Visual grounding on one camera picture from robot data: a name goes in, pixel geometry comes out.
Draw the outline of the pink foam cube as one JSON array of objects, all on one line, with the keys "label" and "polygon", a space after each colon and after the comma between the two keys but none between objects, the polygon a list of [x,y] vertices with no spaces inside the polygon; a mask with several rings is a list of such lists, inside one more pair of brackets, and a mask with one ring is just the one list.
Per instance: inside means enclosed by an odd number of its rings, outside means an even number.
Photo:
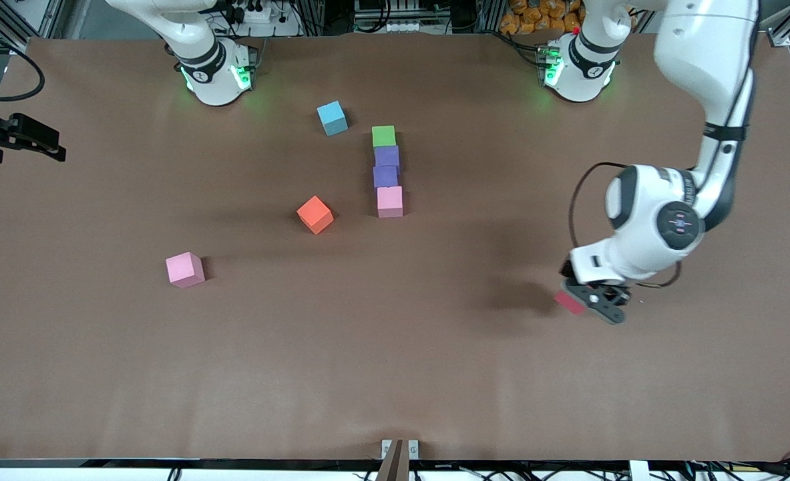
[{"label": "pink foam cube", "polygon": [[165,266],[169,283],[175,287],[186,289],[206,281],[202,259],[191,252],[166,259]]},{"label": "pink foam cube", "polygon": [[402,217],[404,215],[403,188],[386,186],[376,189],[377,216],[380,218]]}]

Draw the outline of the white electronics box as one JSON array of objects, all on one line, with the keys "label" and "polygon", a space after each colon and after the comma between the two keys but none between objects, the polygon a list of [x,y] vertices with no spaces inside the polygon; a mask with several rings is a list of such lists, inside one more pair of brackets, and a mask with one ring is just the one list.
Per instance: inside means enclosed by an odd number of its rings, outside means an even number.
[{"label": "white electronics box", "polygon": [[425,23],[445,19],[439,0],[350,0],[350,19],[358,33],[413,33]]}]

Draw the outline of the cyan foam cube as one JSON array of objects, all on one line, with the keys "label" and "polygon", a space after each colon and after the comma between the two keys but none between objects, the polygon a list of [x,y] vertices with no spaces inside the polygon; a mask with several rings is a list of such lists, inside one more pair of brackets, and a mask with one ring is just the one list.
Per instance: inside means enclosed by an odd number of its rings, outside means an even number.
[{"label": "cyan foam cube", "polygon": [[319,106],[317,114],[327,136],[337,135],[349,129],[348,119],[340,101],[336,100]]}]

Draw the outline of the metal bracket with brown post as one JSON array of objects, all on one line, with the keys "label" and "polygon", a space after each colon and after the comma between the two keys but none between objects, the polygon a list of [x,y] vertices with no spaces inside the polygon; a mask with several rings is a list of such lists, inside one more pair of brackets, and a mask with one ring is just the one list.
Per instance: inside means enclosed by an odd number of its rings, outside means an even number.
[{"label": "metal bracket with brown post", "polygon": [[381,441],[381,465],[374,481],[420,481],[416,462],[420,460],[419,440]]}]

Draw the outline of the brown table mat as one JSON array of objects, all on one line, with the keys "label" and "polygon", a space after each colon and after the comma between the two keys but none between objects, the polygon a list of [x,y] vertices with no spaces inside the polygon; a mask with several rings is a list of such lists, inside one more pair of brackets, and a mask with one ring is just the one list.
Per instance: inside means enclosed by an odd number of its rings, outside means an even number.
[{"label": "brown table mat", "polygon": [[[0,458],[778,460],[790,452],[790,52],[762,37],[733,213],[611,326],[554,301],[595,162],[687,168],[703,113],[629,39],[566,103],[501,41],[277,39],[195,100],[163,43],[39,40],[0,106]],[[317,108],[340,101],[327,136]],[[394,125],[404,215],[377,216]],[[334,221],[313,234],[297,209]],[[191,252],[205,283],[175,287]]]}]

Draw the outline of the orange foam cube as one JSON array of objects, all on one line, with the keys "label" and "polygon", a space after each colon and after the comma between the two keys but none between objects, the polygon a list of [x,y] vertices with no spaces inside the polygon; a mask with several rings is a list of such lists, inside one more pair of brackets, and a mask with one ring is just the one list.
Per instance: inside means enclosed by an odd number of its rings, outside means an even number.
[{"label": "orange foam cube", "polygon": [[301,222],[313,233],[320,234],[333,221],[333,211],[318,196],[309,198],[299,209],[297,216]]}]

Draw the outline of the orange netted fruit bag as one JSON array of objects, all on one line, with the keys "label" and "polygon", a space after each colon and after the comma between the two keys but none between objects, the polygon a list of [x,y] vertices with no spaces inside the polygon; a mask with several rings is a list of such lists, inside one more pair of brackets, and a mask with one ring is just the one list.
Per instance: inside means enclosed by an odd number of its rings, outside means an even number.
[{"label": "orange netted fruit bag", "polygon": [[506,0],[498,29],[504,35],[526,35],[547,29],[577,33],[585,17],[582,0]]}]

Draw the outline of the red foam cube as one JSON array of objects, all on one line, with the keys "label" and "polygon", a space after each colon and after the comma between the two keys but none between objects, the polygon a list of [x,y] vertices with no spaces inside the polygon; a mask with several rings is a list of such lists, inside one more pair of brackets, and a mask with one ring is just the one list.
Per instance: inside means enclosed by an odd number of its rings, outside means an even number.
[{"label": "red foam cube", "polygon": [[587,310],[585,305],[582,305],[577,299],[573,298],[568,292],[563,290],[558,291],[556,295],[554,295],[554,301],[569,311],[569,313],[574,315],[581,315]]}]

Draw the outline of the white power strip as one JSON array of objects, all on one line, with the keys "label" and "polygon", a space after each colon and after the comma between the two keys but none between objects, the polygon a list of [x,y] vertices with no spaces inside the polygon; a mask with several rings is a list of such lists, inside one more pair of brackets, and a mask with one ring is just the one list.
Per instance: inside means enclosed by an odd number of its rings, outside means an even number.
[{"label": "white power strip", "polygon": [[222,0],[222,12],[230,25],[269,24],[275,16],[269,0]]}]

